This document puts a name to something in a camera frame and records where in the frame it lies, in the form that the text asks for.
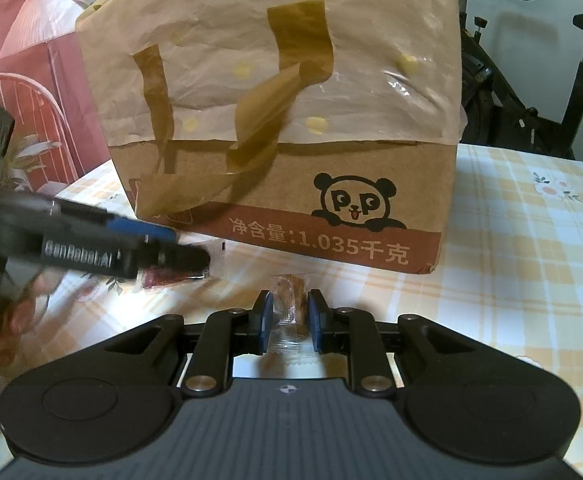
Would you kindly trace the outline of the left human hand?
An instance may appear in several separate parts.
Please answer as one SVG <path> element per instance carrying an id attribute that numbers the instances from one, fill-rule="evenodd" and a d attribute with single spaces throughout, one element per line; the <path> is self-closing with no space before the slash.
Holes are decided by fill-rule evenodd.
<path id="1" fill-rule="evenodd" d="M 41 272 L 0 315 L 0 367 L 14 361 L 20 338 L 34 327 L 38 299 L 54 294 L 64 276 L 62 270 Z"/>

